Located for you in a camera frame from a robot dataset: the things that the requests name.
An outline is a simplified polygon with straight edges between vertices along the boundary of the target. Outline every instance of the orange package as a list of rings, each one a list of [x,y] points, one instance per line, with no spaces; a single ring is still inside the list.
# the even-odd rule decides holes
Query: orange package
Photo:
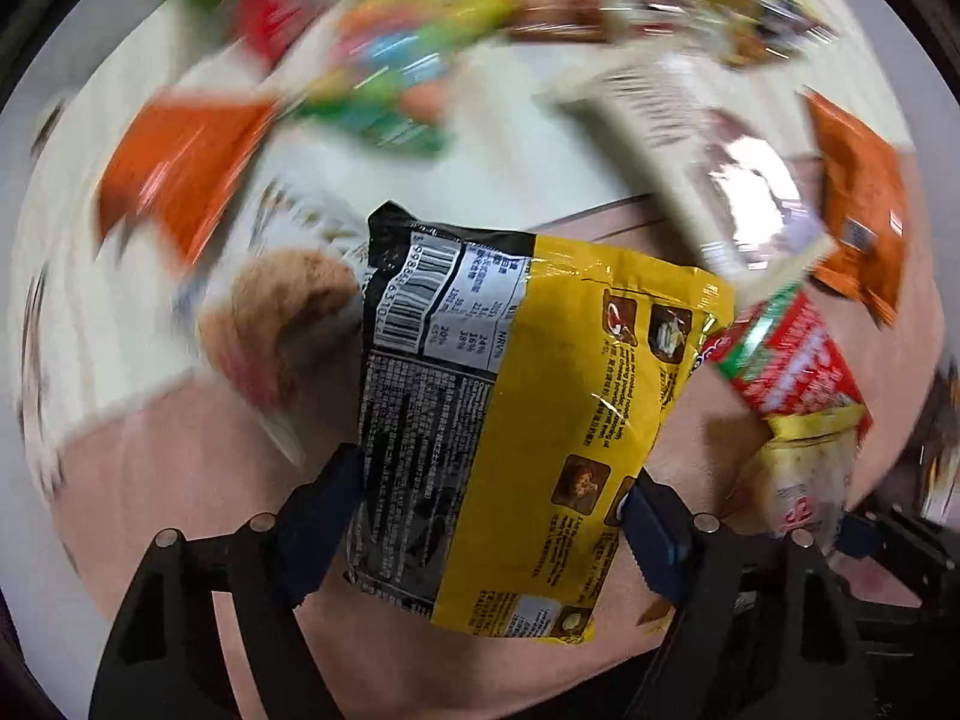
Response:
[[[158,98],[130,125],[100,182],[100,243],[146,215],[188,265],[196,264],[277,104]]]
[[[827,178],[820,213],[840,244],[813,275],[893,324],[909,235],[899,157],[870,127],[822,95],[808,92],[806,103]]]

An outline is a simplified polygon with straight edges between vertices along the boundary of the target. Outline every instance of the barcode number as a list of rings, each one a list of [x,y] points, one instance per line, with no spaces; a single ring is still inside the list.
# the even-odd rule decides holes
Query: barcode number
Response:
[[[403,269],[387,285],[376,310],[377,346],[416,354],[426,314],[457,263],[460,244],[412,233]]]

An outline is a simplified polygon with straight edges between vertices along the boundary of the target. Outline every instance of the yellow snack package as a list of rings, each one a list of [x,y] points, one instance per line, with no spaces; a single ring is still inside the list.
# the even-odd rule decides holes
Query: yellow snack package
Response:
[[[349,579],[455,631],[586,640],[618,506],[731,289],[391,203],[370,229]]]
[[[785,536],[804,528],[826,552],[840,530],[847,501],[859,403],[808,415],[768,416],[773,440],[741,469],[727,523],[741,533]]]

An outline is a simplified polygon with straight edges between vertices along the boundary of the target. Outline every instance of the red package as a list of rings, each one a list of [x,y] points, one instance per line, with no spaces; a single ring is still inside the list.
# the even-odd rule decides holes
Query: red package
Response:
[[[702,351],[761,415],[816,413],[863,403],[824,319],[798,285],[776,293]],[[858,440],[872,425],[864,413]]]
[[[240,0],[237,32],[272,68],[326,9],[326,0]]]

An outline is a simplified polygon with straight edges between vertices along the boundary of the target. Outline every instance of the gray floor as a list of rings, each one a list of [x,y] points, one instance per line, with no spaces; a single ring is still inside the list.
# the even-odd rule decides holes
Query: gray floor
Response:
[[[43,106],[59,90],[78,87],[96,65],[160,0],[84,0],[37,57],[0,112],[0,176],[7,202],[0,207],[0,250],[10,250],[29,179],[28,147]],[[947,333],[960,348],[960,106],[920,45],[882,0],[847,0],[874,42],[898,94],[920,153],[933,219]],[[0,306],[8,303],[0,278]],[[5,355],[6,338],[0,349]],[[6,361],[0,359],[2,370]],[[32,487],[8,386],[0,394],[0,586],[8,599],[30,668],[68,718],[86,717],[107,624],[74,576]]]

